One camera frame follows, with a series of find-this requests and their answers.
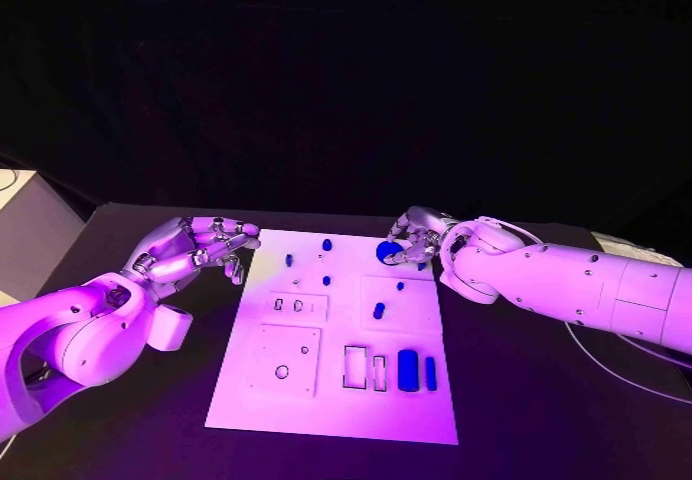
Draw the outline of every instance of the robotic hand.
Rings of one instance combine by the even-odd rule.
[[[526,246],[510,229],[536,243]],[[412,245],[381,262],[439,254],[439,281],[472,302],[501,295],[547,317],[692,354],[692,269],[541,243],[494,218],[461,222],[423,207],[399,217],[387,242],[403,230]]]
[[[259,247],[257,232],[220,217],[174,218],[142,239],[119,273],[0,308],[0,442],[74,393],[116,378],[145,344],[180,348],[191,315],[159,301],[206,267],[223,266],[231,283],[242,283],[233,252]],[[25,379],[24,352],[44,362]]]

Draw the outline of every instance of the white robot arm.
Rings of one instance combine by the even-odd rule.
[[[536,243],[526,246],[502,227]],[[550,318],[692,354],[692,269],[541,243],[500,220],[461,222],[423,207],[399,217],[387,242],[403,230],[412,246],[380,260],[394,265],[439,254],[439,280],[472,302],[501,295]]]
[[[174,218],[139,242],[119,273],[0,309],[0,442],[74,393],[116,378],[144,345],[180,348],[191,315],[159,301],[204,267],[223,266],[242,283],[233,252],[259,247],[257,231],[220,217]],[[24,352],[45,364],[27,379]]]

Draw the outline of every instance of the dark curtain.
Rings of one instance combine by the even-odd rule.
[[[0,151],[106,201],[615,233],[692,177],[674,2],[15,2]]]

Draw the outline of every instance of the black table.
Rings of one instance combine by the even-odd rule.
[[[383,236],[393,218],[109,204],[92,216],[41,293],[118,271],[168,218],[221,215],[262,228]],[[586,230],[521,225],[543,241],[598,250]],[[240,253],[244,265],[250,252]],[[609,376],[563,324],[502,299],[477,305],[439,285],[458,446],[204,428],[242,287],[208,269],[167,299],[194,315],[182,348],[146,347],[131,370],[21,432],[2,479],[688,478],[692,406]],[[577,329],[632,380],[688,394],[677,370],[612,335]]]

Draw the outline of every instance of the white board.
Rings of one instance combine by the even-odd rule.
[[[422,271],[415,265],[383,265],[374,257],[377,238],[262,230],[259,239],[204,425],[456,445],[429,264]],[[321,248],[324,239],[329,251]],[[364,347],[364,389],[344,387],[347,361],[354,361],[348,375],[361,376],[348,346]],[[397,389],[403,349],[417,353],[416,392]],[[425,388],[428,356],[435,391]],[[357,379],[350,382],[360,386]]]

